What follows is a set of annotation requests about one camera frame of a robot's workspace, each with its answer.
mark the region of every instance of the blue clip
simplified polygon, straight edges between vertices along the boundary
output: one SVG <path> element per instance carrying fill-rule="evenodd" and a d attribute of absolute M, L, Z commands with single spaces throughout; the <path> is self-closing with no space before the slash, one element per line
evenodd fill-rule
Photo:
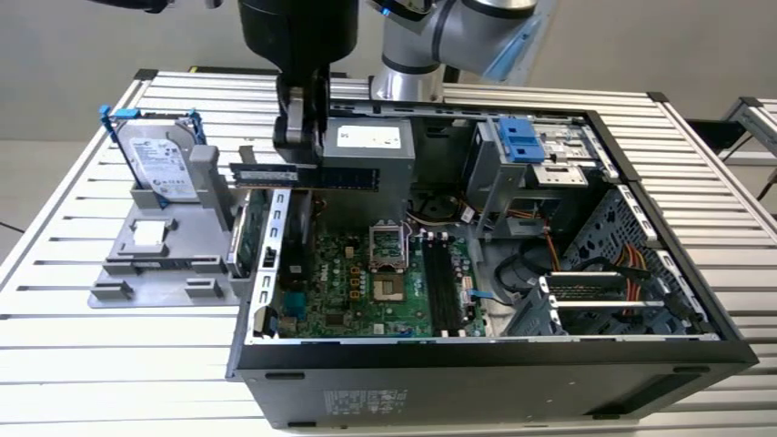
<path fill-rule="evenodd" d="M 141 110 L 136 107 L 128 107 L 117 109 L 113 113 L 113 120 L 133 120 L 135 118 L 140 118 Z"/>
<path fill-rule="evenodd" d="M 208 144 L 208 139 L 205 138 L 205 130 L 203 129 L 203 117 L 195 109 L 189 110 L 188 116 L 192 119 L 197 144 L 204 146 Z"/>
<path fill-rule="evenodd" d="M 500 118 L 499 138 L 505 146 L 511 162 L 540 163 L 545 160 L 545 149 L 528 118 Z"/>
<path fill-rule="evenodd" d="M 111 136 L 111 141 L 119 144 L 119 136 L 116 135 L 116 131 L 113 130 L 113 122 L 111 120 L 111 106 L 103 105 L 100 107 L 100 123 L 103 123 L 103 127 Z"/>
<path fill-rule="evenodd" d="M 479 290 L 468 290 L 468 294 L 471 297 L 481 298 L 481 299 L 493 299 L 495 293 L 489 293 L 488 291 L 479 291 Z"/>

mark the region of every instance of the black connector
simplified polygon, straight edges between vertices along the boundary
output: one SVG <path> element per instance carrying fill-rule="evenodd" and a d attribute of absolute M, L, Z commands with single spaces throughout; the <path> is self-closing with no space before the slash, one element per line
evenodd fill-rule
<path fill-rule="evenodd" d="M 272 269 L 276 265 L 276 255 L 279 251 L 272 249 L 269 246 L 265 247 L 265 260 L 263 261 L 263 268 Z"/>

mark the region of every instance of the chip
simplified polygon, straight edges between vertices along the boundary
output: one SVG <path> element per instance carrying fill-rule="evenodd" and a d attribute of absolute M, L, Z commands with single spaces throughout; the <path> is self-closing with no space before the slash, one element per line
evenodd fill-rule
<path fill-rule="evenodd" d="M 327 314 L 327 316 L 324 317 L 324 319 L 327 321 L 327 325 L 329 325 L 329 326 L 343 326 L 343 325 L 345 325 L 345 314 L 343 314 L 343 313 Z"/>

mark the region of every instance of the white wall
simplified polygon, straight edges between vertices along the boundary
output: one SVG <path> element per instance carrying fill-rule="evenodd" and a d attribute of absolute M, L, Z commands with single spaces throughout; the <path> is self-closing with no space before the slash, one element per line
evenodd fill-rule
<path fill-rule="evenodd" d="M 0 1 L 0 138 L 80 140 L 140 67 L 268 67 L 245 47 L 237 0 L 161 15 L 85 0 Z M 777 97 L 777 0 L 559 0 L 529 85 L 659 90 L 693 117 L 741 95 Z M 360 44 L 335 69 L 380 66 L 381 19 L 361 9 Z"/>
<path fill-rule="evenodd" d="M 774 17 L 776 0 L 560 0 L 529 85 L 661 91 L 685 117 L 722 117 L 777 97 Z"/>
<path fill-rule="evenodd" d="M 243 43 L 237 0 L 216 10 L 177 3 L 149 15 L 87 0 L 0 1 L 0 138 L 91 137 L 99 106 L 116 102 L 139 68 L 272 67 Z M 381 23 L 364 7 L 359 45 L 333 71 L 373 74 Z"/>

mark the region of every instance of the label sticker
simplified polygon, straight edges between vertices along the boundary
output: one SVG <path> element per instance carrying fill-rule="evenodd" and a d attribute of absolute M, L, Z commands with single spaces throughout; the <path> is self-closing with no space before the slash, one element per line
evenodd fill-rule
<path fill-rule="evenodd" d="M 341 126 L 337 129 L 337 146 L 403 148 L 400 128 L 391 126 Z"/>
<path fill-rule="evenodd" d="M 475 217 L 475 209 L 472 209 L 471 207 L 467 207 L 464 209 L 464 212 L 461 213 L 461 221 L 465 223 L 471 223 L 473 217 Z"/>
<path fill-rule="evenodd" d="M 396 414 L 403 412 L 408 390 L 328 390 L 324 392 L 327 414 Z"/>
<path fill-rule="evenodd" d="M 133 138 L 129 145 L 149 188 L 171 201 L 197 198 L 179 145 L 152 138 Z"/>
<path fill-rule="evenodd" d="M 244 170 L 240 171 L 240 177 L 244 179 L 260 179 L 260 180 L 287 180 L 287 181 L 299 180 L 299 176 L 295 171 Z"/>

